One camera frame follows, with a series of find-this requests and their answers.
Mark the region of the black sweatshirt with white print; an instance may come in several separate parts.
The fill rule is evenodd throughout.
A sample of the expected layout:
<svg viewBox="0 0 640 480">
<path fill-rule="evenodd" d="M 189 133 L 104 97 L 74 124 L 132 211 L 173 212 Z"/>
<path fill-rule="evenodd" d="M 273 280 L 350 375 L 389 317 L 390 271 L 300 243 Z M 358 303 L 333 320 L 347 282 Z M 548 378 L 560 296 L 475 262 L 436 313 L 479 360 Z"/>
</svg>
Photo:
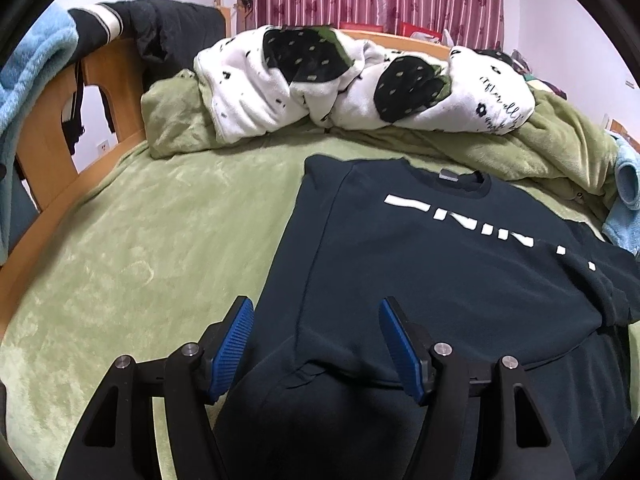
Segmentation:
<svg viewBox="0 0 640 480">
<path fill-rule="evenodd" d="M 424 419 L 378 307 L 465 359 L 525 367 L 575 474 L 631 432 L 639 266 L 589 226 L 489 174 L 307 158 L 215 434 L 235 479 L 399 479 Z"/>
</svg>

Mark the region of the green fleece bed sheet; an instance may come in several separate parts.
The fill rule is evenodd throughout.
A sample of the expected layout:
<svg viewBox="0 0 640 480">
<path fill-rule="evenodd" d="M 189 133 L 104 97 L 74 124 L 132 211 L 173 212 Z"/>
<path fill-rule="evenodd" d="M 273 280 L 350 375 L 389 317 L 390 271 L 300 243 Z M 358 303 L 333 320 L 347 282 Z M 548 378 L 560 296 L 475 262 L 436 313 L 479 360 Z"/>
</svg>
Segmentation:
<svg viewBox="0 0 640 480">
<path fill-rule="evenodd" d="M 51 479 L 114 357 L 157 358 L 257 298 L 304 160 L 379 158 L 329 136 L 154 159 L 131 150 L 70 214 L 1 345 L 9 442 Z"/>
</svg>

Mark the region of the light blue fleece garment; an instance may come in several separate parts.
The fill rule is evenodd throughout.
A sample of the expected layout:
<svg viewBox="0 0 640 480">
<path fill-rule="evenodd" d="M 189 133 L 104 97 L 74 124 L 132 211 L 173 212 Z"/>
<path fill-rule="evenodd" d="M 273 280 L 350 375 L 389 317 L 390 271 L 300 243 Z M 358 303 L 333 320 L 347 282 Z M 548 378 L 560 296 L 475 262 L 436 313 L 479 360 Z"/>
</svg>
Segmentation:
<svg viewBox="0 0 640 480">
<path fill-rule="evenodd" d="M 602 232 L 613 245 L 631 252 L 639 260 L 639 153 L 620 134 L 610 131 L 610 136 L 617 146 L 614 165 L 617 198 Z"/>
</svg>

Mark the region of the green fleece blanket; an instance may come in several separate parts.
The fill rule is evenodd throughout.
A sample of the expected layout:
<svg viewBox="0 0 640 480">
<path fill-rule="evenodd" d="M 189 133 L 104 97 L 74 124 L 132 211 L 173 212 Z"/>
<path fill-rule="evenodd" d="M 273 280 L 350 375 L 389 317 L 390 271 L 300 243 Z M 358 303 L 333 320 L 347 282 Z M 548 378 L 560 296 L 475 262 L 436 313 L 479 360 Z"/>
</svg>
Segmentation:
<svg viewBox="0 0 640 480">
<path fill-rule="evenodd" d="M 157 81 L 141 98 L 146 140 L 155 158 L 225 148 L 205 107 L 208 91 L 190 70 Z M 535 110 L 505 136 L 474 132 L 323 129 L 304 118 L 276 131 L 278 138 L 336 136 L 412 156 L 450 160 L 505 181 L 532 180 L 563 200 L 604 218 L 617 195 L 615 141 L 553 93 L 536 90 Z"/>
</svg>

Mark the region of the white quilt with black strawberries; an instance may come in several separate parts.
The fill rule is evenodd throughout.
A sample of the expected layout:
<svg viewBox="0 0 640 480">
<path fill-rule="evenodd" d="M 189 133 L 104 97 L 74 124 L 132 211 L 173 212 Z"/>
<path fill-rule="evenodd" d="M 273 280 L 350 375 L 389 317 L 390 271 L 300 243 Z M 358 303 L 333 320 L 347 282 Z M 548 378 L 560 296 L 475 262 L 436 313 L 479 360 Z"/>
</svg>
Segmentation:
<svg viewBox="0 0 640 480">
<path fill-rule="evenodd" d="M 502 136 L 535 109 L 523 77 L 498 58 L 454 46 L 440 60 L 326 26 L 247 30 L 198 52 L 193 67 L 224 144 L 302 119 L 320 128 Z"/>
</svg>

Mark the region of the light blue towel on footboard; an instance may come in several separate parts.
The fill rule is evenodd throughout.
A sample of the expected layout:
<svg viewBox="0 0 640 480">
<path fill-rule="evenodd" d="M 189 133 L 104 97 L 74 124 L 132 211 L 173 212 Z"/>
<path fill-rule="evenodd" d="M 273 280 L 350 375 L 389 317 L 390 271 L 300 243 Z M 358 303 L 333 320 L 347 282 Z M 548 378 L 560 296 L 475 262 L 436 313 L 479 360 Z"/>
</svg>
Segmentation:
<svg viewBox="0 0 640 480">
<path fill-rule="evenodd" d="M 37 208 L 14 162 L 28 113 L 46 84 L 66 65 L 78 44 L 72 16 L 51 4 L 22 38 L 1 70 L 1 260 L 32 225 Z"/>
</svg>

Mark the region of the black jacket on footboard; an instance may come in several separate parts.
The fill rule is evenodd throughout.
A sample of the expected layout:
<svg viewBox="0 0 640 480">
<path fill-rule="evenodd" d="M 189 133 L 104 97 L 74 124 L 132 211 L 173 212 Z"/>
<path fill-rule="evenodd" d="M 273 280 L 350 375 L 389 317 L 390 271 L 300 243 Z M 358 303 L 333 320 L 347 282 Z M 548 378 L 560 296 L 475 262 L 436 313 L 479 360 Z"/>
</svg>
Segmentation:
<svg viewBox="0 0 640 480">
<path fill-rule="evenodd" d="M 71 153 L 85 132 L 81 119 L 83 58 L 114 40 L 130 39 L 141 58 L 143 88 L 149 89 L 155 81 L 190 68 L 198 52 L 227 36 L 221 10 L 177 0 L 100 2 L 68 13 L 78 33 L 78 44 L 67 62 L 74 69 L 76 91 L 62 113 L 62 130 Z"/>
</svg>

